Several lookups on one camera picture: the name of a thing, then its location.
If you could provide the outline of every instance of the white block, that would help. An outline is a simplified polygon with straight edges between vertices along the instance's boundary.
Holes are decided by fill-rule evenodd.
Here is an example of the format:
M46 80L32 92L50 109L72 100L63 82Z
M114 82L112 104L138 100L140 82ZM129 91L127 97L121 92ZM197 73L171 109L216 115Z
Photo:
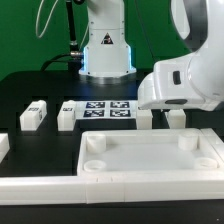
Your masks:
M138 130L152 129L152 118L151 110L139 110L137 107L136 125Z
M64 102L58 114L58 131L73 131L76 122L76 102Z
M9 151L9 139L7 134L0 134L0 163Z
M47 104L43 100L32 102L20 116L22 131L36 131L47 115Z
M183 129L186 127L186 114L183 110L170 110L165 114L170 129Z

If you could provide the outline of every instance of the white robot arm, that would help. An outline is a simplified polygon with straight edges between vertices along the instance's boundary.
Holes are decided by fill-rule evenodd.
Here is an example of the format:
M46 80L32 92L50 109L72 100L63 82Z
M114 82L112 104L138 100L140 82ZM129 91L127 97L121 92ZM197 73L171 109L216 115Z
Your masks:
M224 0L205 0L208 37L195 53L157 62L141 83L141 109L214 110L224 101Z

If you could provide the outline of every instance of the black cable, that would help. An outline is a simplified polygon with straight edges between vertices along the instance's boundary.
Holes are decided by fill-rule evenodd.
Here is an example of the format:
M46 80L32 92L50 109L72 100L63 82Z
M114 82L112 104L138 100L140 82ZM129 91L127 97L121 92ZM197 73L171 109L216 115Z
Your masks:
M69 25L69 33L70 33L70 50L78 51L79 49L78 49L78 44L76 40L72 1L66 1L66 8L67 8L67 14L68 14L68 25Z
M146 29L145 29L145 24L143 22L143 19L142 19L142 16L141 16L141 13L140 13L140 10L139 10L139 6L138 6L138 3L137 3L137 0L134 0L135 2L135 8L136 8L136 12L137 12L137 16L138 16L138 20L139 20L139 24L141 25L141 28L142 28L142 31L143 31L143 34L144 34L144 37L145 37L145 40L147 42L147 46L149 48L149 51L150 51L150 54L152 55L152 59L154 61L154 63L156 62L156 59L154 57L154 53L153 53L153 49L151 47L151 41L147 35L147 32L146 32Z
M42 65L40 71L45 71L47 69L47 67L52 64L53 62L62 62L62 61L58 61L58 59L63 58L63 57L68 57L71 56L70 54L59 54L55 57L53 57L51 60L45 61L44 64Z

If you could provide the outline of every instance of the black table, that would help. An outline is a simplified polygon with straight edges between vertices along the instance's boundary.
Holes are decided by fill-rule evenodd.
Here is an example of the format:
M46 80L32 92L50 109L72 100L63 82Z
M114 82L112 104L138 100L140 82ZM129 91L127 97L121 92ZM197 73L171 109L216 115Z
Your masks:
M79 120L74 131L58 132L64 101L136 100L136 81L100 86L69 72L17 72L0 82L0 132L10 151L0 177L76 175L81 135L89 130L136 129L134 119ZM19 117L32 101L45 100L48 115L36 132L21 132ZM224 136L224 112L186 110L187 127L213 128ZM164 113L153 111L153 128L167 128ZM1 206L0 223L224 223L224 201L111 203L94 205Z

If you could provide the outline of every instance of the blue light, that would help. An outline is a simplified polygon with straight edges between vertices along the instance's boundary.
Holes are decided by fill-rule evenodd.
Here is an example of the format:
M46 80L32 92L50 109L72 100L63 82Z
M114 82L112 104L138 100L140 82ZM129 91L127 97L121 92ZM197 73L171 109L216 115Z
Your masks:
M130 70L133 70L134 69L134 67L132 66L132 61L131 61L131 47L130 46L128 46L128 54L129 54L129 69Z
M83 50L83 67L81 68L81 70L83 72L86 72L86 66L87 65L87 53L86 53L86 47L84 47L84 50Z

